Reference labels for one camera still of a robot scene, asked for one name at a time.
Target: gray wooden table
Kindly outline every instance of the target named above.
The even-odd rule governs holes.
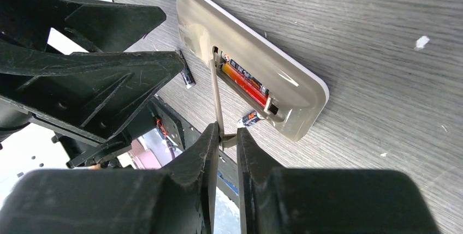
[[[130,50],[182,48],[176,0]],[[213,0],[320,76],[331,97],[299,142],[269,124],[250,131],[289,167],[383,168],[419,185],[445,233],[463,233],[463,0]],[[415,50],[421,36],[430,41]],[[199,130],[215,120],[209,71],[186,52],[197,85],[178,76],[159,95]],[[220,83],[225,129],[250,111]],[[235,149],[227,150],[235,159]]]

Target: pink object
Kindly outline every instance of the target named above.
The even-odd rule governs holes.
[[[162,167],[155,154],[150,149],[133,157],[133,161],[137,169],[141,170],[157,170]]]

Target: battery compartment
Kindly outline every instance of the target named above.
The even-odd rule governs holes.
[[[275,122],[284,121],[284,117],[278,115],[278,102],[272,98],[272,92],[266,89],[265,85],[234,62],[220,48],[214,46],[212,52],[216,61],[217,76],[241,95],[259,114]]]

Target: battery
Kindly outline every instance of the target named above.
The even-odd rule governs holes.
[[[268,95],[262,94],[251,82],[243,77],[230,63],[222,64],[222,71],[227,74],[235,83],[240,86],[251,98],[253,98],[260,106],[265,107]]]
[[[194,82],[193,75],[191,74],[191,71],[189,70],[189,67],[186,63],[185,67],[182,69],[180,73],[182,74],[182,78],[185,82],[185,85],[187,86],[187,89],[196,85],[196,83]]]
[[[257,122],[261,121],[262,119],[264,119],[264,117],[262,117],[259,113],[257,113],[257,111],[254,110],[248,115],[240,118],[240,120],[238,121],[238,128],[250,127],[256,124]]]
[[[235,68],[243,77],[248,79],[248,81],[254,85],[260,92],[264,95],[269,94],[269,90],[262,85],[255,77],[253,77],[249,72],[247,72],[242,66],[240,66],[238,63],[236,63],[230,56],[227,54],[221,53],[221,57],[225,59],[226,62],[230,63],[230,65]]]

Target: wooden surface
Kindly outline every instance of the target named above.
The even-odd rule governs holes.
[[[182,48],[176,0],[114,1],[157,5],[168,16],[132,51]],[[330,89],[318,121],[296,143],[269,124],[252,127],[263,149],[289,167],[403,171],[419,185],[441,230],[463,233],[463,0],[213,1]],[[429,43],[414,50],[423,35]],[[185,54],[197,85],[186,90],[178,76],[159,95],[204,130],[215,120],[210,73]],[[220,89],[232,133],[251,109],[221,82]],[[235,149],[227,153],[235,159]]]

